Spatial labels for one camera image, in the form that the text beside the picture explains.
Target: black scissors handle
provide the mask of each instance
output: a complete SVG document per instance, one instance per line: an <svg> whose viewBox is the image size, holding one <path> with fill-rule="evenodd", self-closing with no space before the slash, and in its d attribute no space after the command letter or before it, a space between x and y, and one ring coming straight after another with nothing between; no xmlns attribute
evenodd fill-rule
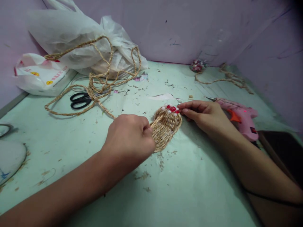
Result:
<svg viewBox="0 0 303 227"><path fill-rule="evenodd" d="M88 105L91 103L91 101L92 101L92 100L91 100L90 98L82 99L82 100L79 100L79 101L74 101L74 102L72 102L72 103L70 104L70 107L71 107L72 109L82 109L82 108L88 106ZM82 105L82 106L77 106L77 107L75 107L75 105L78 105L78 104L80 104L80 103L83 103L83 105Z"/></svg>
<svg viewBox="0 0 303 227"><path fill-rule="evenodd" d="M70 99L70 101L72 101L72 103L70 104L70 107L72 109L82 109L82 108L88 106L92 101L86 92L76 93L76 94L72 95L69 99Z"/></svg>
<svg viewBox="0 0 303 227"><path fill-rule="evenodd" d="M86 92L79 92L79 93L76 93L74 95L72 95L69 100L72 101L72 102L77 102L77 101L81 101L81 100L84 100L84 99L87 99L89 98L89 95L86 93Z"/></svg>

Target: table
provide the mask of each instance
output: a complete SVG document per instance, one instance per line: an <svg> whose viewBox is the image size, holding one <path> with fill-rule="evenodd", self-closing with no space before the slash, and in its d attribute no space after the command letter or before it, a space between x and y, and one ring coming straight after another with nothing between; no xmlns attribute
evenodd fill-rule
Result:
<svg viewBox="0 0 303 227"><path fill-rule="evenodd" d="M257 109L257 130L289 130L276 120L277 114L260 95L248 94L230 82L200 84L194 81L194 73L187 65L179 64L149 62L145 72L149 74L148 81L131 80L103 100L113 115L137 114L152 121L155 111L165 103L186 102L189 96L207 101L205 96L210 96ZM210 82L223 77L218 68L207 68L200 80ZM53 109L72 112L69 97L73 93L59 100ZM161 100L161 94L171 99ZM99 106L80 116L63 117L44 109L51 100L28 95L1 119L17 128L3 139L25 143L28 155L23 168L0 192L0 214L79 166L99 151L105 141L113 120ZM105 197L77 212L65 224L260 226L216 146L194 123L187 121L183 121L165 150L153 154Z"/></svg>

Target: jute cord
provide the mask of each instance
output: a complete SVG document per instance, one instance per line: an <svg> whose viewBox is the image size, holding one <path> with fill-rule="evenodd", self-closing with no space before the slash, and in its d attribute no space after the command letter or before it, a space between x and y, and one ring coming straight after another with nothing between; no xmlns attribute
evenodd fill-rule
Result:
<svg viewBox="0 0 303 227"><path fill-rule="evenodd" d="M223 64L220 66L220 69L219 69L219 72L225 74L226 78L224 78L224 79L217 79L217 80L214 80L213 82L210 82L210 83L208 83L208 82L202 82L202 81L200 81L200 80L198 79L198 75L199 75L199 74L202 74L203 72L204 72L204 70L202 70L201 72L196 73L196 75L195 75L195 80L196 80L197 82L201 83L201 84L212 84L212 83L214 83L214 82L219 82L219 81L228 81L228 82L232 82L232 83L233 83L234 85L236 85L238 88L244 88L249 94L252 94L252 95L253 95L253 93L250 91L250 89L247 87L245 81L244 81L241 77L237 76L237 75L234 74L234 73L228 72L228 71L226 70L226 63L223 63Z"/></svg>
<svg viewBox="0 0 303 227"><path fill-rule="evenodd" d="M156 111L155 119L151 123L153 128L152 136L156 142L155 153L162 151L167 146L181 124L182 117L180 114L174 116L172 113L168 113L167 110L162 110L162 108Z"/></svg>
<svg viewBox="0 0 303 227"><path fill-rule="evenodd" d="M96 45L94 44L95 42L97 42L97 41L99 41L99 40L101 40L101 39L103 39L103 38L107 39L107 41L108 41L109 44L110 44L111 52L110 52L110 59L109 59L109 61L107 61L107 60L103 57L102 53L98 50L98 48L97 48ZM44 108L45 108L48 112L50 112L50 113L52 113L52 114L55 114L55 115L73 116L73 115L80 115L80 114L83 114L83 113L87 112L88 110L90 110L91 108L93 108L93 107L95 106L96 103L98 103L98 104L100 105L100 107L101 107L109 116L111 116L112 118L115 119L115 116L112 115L112 114L110 113L110 111L109 111L109 110L100 102L99 99L108 96L108 95L111 93L111 91L112 91L112 87L114 87L114 86L119 86L119 85L121 85L121 84L127 83L128 81L132 80L133 78L135 78L135 77L138 75L138 73L139 73L139 71L140 71L140 68L141 68L141 59L140 59L140 52L139 52L139 49L138 49L138 47L136 46L136 47L132 48L132 51L131 51L131 56L132 56L132 60L133 60L133 63L134 63L134 73L127 72L127 71L124 71L124 70L120 70L120 71L118 71L117 76L116 76L115 80L114 80L112 83L108 82L108 79L109 79L109 72L110 72L110 64L111 64L111 61L112 61L112 58L113 58L113 46L112 46L110 40L109 40L106 36L100 36L100 37L98 37L97 39L93 39L93 40L91 40L91 41L88 41L88 42L85 42L85 43L81 43L81 44L79 44L79 45L77 45L77 46L75 46L75 47L73 47L73 48L70 48L70 49L68 49L68 50L66 50L66 51L64 51L64 52L62 52L62 53L56 53L56 54L46 55L45 58L48 59L48 60L51 60L51 61L55 61L55 60L58 60L59 58L61 58L62 56L64 56L65 54L67 54L67 53L73 51L74 49L82 48L82 47L84 47L84 46L86 46L86 45L91 45L91 46L93 46L93 47L96 49L96 51L100 54L101 58L107 63L107 65L108 65L107 72L106 72L106 73L100 73L100 74L98 74L98 75L95 75L95 74L93 74L93 73L90 73L90 74L89 74L89 77L88 77L88 79L89 79L89 84L88 84L87 87L86 87L86 86L83 86L83 85L80 85L80 84L70 85L70 86L69 86L67 89L65 89L60 95L58 95L54 100L52 100L51 102L49 102L48 104L46 104L46 105L44 106ZM134 57L133 57L133 51L134 51L134 50L136 50L136 52L137 52L137 54L138 54L139 68L137 68L136 62L135 62ZM118 77L119 77L120 73L122 73L122 72L125 72L125 73L129 74L131 77L128 78L128 79L125 79L125 80L123 80L123 81L120 81L120 82L116 83L116 81L118 80ZM102 87L101 87L101 89L100 89L100 88L96 88L94 84L103 84L103 85L102 85ZM59 99L61 99L66 93L68 93L68 92L69 92L72 88L74 88L74 87L83 87L83 88L87 91L87 93L88 93L89 97L91 98L91 100L93 101L92 104L89 105L89 106L88 106L87 108L85 108L84 110L82 110L82 111L80 111L80 112L76 112L76 113L57 113L57 112L55 112L55 111L49 109L49 106L50 106L51 104L53 104L54 102L56 102L56 101L58 101Z"/></svg>

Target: white plastic bag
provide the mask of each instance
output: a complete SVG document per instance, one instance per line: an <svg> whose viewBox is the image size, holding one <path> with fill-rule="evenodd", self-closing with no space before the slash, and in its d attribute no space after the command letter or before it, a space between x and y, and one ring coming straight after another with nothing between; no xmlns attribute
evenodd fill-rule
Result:
<svg viewBox="0 0 303 227"><path fill-rule="evenodd" d="M32 95L57 96L76 71L38 54L24 54L15 67L16 85Z"/></svg>
<svg viewBox="0 0 303 227"><path fill-rule="evenodd" d="M72 0L61 0L65 5L57 0L48 0L48 2L58 10L32 10L27 15L28 30L47 53L60 53L82 42L105 35L114 47L111 71L134 71L131 50L136 45L120 24L114 22L110 16L102 17L98 24L85 16ZM108 41L101 39L95 44L108 60L110 56ZM139 59L136 51L133 54L138 67ZM141 70L147 69L146 58L141 55L140 58ZM105 63L93 46L73 50L60 58L60 61L85 75L89 74L91 66L96 71L96 68L100 68L99 66Z"/></svg>

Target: person's right hand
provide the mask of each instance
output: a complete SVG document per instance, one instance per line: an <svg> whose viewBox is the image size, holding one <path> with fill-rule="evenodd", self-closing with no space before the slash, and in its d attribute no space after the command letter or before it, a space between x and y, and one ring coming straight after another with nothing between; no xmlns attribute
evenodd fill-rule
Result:
<svg viewBox="0 0 303 227"><path fill-rule="evenodd" d="M196 122L211 138L239 133L216 102L190 101L177 106L182 115Z"/></svg>

